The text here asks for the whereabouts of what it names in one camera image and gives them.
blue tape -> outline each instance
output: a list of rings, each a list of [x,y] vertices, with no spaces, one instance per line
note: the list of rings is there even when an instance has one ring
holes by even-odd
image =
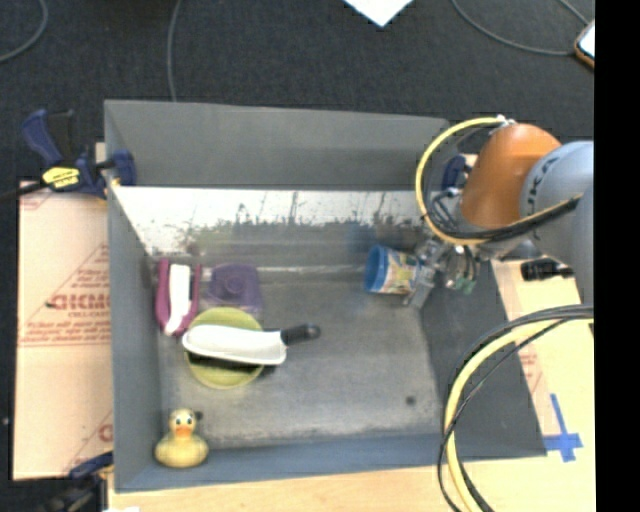
[[[574,450],[576,448],[582,448],[584,445],[582,444],[578,434],[569,434],[569,432],[567,432],[567,426],[565,425],[564,418],[562,417],[562,411],[560,410],[560,403],[558,402],[558,397],[554,393],[551,393],[551,403],[553,405],[553,410],[556,413],[558,423],[560,424],[560,434],[544,436],[542,441],[544,442],[544,446],[547,451],[560,451],[562,462],[574,461],[576,460]]]

yellow cable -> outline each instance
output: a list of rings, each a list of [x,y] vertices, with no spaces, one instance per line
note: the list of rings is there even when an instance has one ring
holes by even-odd
[[[444,142],[445,139],[451,137],[452,135],[455,135],[459,131],[465,130],[467,128],[471,128],[473,126],[494,126],[494,125],[504,125],[506,123],[508,123],[508,121],[503,116],[478,117],[476,119],[470,119],[468,121],[463,121],[463,122],[458,123],[458,124],[456,124],[454,126],[451,126],[450,128],[447,128],[444,132],[442,132],[440,135],[438,135],[433,140],[433,142],[429,146],[427,146],[427,149],[422,154],[422,157],[420,158],[420,161],[418,162],[418,168],[416,170],[416,182],[415,182],[416,200],[418,202],[418,207],[420,208],[420,211],[422,213],[422,216],[423,216],[424,220],[429,225],[429,229],[431,229],[431,231],[433,231],[438,237],[440,237],[445,242],[449,242],[449,243],[454,244],[454,245],[478,245],[478,244],[485,243],[488,240],[484,239],[484,238],[457,238],[455,236],[451,236],[451,235],[447,235],[446,233],[443,233],[434,224],[434,222],[431,220],[431,217],[429,216],[429,211],[428,211],[427,206],[426,206],[426,204],[424,202],[424,199],[422,197],[423,196],[423,193],[422,193],[422,179],[423,179],[423,176],[424,176],[424,169],[425,169],[425,167],[427,165],[427,162],[431,158],[431,155]],[[545,208],[544,210],[540,210],[539,212],[537,212],[537,213],[535,213],[533,215],[529,215],[527,217],[524,217],[524,218],[522,218],[522,219],[520,219],[520,220],[518,220],[516,222],[513,222],[513,223],[505,226],[505,229],[518,226],[519,224],[522,224],[524,222],[529,222],[532,219],[536,219],[538,217],[542,217],[543,215],[546,215],[548,212],[550,212],[552,210],[555,210],[555,209],[559,209],[559,208],[563,207],[564,205],[566,205],[567,203],[569,203],[570,201],[579,199],[580,197],[582,197],[582,194],[578,194],[578,195],[574,196],[571,199],[560,201],[559,203],[557,203],[554,206],[551,206],[549,208]]]
[[[447,404],[445,407],[444,430],[446,431],[451,425],[451,422],[456,414],[458,402],[460,401],[460,397],[462,396],[463,389],[470,379],[471,375],[475,373],[480,365],[482,365],[493,354],[509,345],[510,343],[513,343],[518,339],[522,339],[524,336],[531,336],[533,334],[536,334],[542,329],[546,328],[548,325],[552,324],[554,321],[555,320],[538,320],[536,322],[520,326],[513,331],[505,333],[503,336],[497,338],[489,345],[474,354],[468,360],[467,364],[460,372],[460,375],[458,375],[451,387],[449,398],[447,399]],[[467,507],[467,510],[469,510],[469,512],[482,512],[482,509],[479,507],[476,500],[473,498],[473,496],[469,492],[469,489],[467,489],[467,486],[464,483],[464,476],[462,474],[460,460],[458,459],[458,452],[455,443],[455,432],[451,433],[445,449],[447,454],[447,465],[449,466],[451,479],[455,484],[458,494]]]
[[[433,224],[433,222],[429,218],[429,212],[427,211],[427,206],[425,205],[424,199],[422,198],[422,177],[424,175],[424,168],[427,165],[427,162],[431,158],[431,155],[434,153],[434,151],[446,139],[448,139],[449,137],[455,135],[456,133],[458,133],[458,132],[460,132],[462,130],[466,130],[467,128],[474,127],[474,126],[495,126],[495,125],[505,124],[506,122],[507,122],[506,119],[504,117],[502,117],[502,116],[498,116],[498,117],[478,117],[476,119],[469,119],[468,121],[462,121],[461,123],[455,124],[455,125],[447,128],[440,135],[438,135],[435,139],[433,139],[433,142],[431,144],[429,144],[429,146],[427,146],[427,149],[422,154],[422,157],[420,158],[420,161],[418,162],[418,169],[416,171],[416,183],[415,183],[416,200],[418,201],[418,207],[420,208],[420,211],[422,212],[422,215],[423,215],[424,219],[429,224],[429,227],[431,228],[431,230],[436,235],[438,235],[440,238],[442,238],[444,241],[450,242],[450,243],[453,243],[453,244],[460,244],[460,240],[459,239],[451,237],[449,235],[446,235],[445,233],[442,233]],[[471,240],[466,240],[465,239],[463,241],[463,244],[473,245],[473,244],[482,243],[484,241],[485,240],[483,240],[483,239],[471,239]]]

white spatula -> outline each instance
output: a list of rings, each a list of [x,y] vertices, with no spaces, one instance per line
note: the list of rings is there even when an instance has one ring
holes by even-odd
[[[237,363],[282,364],[287,347],[298,341],[316,339],[320,328],[303,324],[280,331],[252,331],[224,325],[200,324],[182,336],[182,346],[194,354]]]

orange robot part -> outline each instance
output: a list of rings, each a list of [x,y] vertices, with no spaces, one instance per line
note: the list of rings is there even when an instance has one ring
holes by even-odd
[[[460,210],[465,220],[485,229],[520,220],[520,192],[531,167],[561,144],[530,124],[496,131],[484,145],[464,187]]]

gray box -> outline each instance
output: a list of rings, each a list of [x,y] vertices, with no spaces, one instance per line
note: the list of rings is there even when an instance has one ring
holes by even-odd
[[[485,269],[475,297],[437,290],[424,310],[368,294],[362,282],[373,244],[410,250],[420,238],[413,175],[446,126],[418,116],[105,103],[107,153],[128,148],[139,172],[138,186],[109,197],[117,490],[435,463],[456,359],[482,332],[474,330],[504,321],[495,281]],[[263,327],[312,322],[322,336],[245,387],[207,388],[155,322],[160,257],[205,269],[253,264]],[[543,453],[519,363],[493,386],[461,422],[463,453]],[[211,453],[200,467],[173,470],[153,447],[182,406],[203,412]],[[515,435],[496,429],[500,411]]]

